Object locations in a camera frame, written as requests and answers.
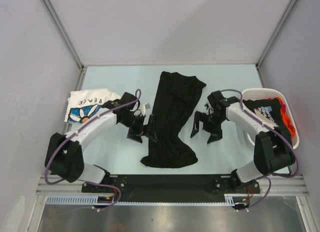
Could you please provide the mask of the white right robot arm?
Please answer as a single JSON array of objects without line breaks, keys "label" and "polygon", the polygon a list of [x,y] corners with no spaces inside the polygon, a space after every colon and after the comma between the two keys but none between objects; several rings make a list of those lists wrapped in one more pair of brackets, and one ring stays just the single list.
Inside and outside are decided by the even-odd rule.
[{"label": "white right robot arm", "polygon": [[207,97],[206,112],[194,113],[190,136],[194,137],[203,128],[210,134],[208,143],[219,141],[223,137],[224,121],[235,123],[254,139],[252,161],[230,174],[229,187],[235,192],[242,193],[250,182],[277,175],[278,170],[297,164],[291,135],[285,125],[273,123],[260,111],[251,111],[241,97],[224,97],[220,90]]}]

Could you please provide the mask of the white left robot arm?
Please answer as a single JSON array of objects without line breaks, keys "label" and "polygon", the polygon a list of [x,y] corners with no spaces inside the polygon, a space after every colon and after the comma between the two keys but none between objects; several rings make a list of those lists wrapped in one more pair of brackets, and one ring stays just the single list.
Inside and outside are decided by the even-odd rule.
[{"label": "white left robot arm", "polygon": [[125,92],[121,98],[105,102],[96,115],[77,129],[53,134],[44,162],[45,182],[52,184],[48,179],[49,172],[52,172],[61,181],[82,181],[92,184],[100,192],[107,191],[111,185],[108,172],[97,165],[85,163],[83,152],[100,134],[117,124],[128,128],[126,137],[130,140],[142,143],[145,136],[156,142],[155,117],[151,114],[148,123],[144,123],[150,105],[140,103],[141,94],[140,89],[135,94]]}]

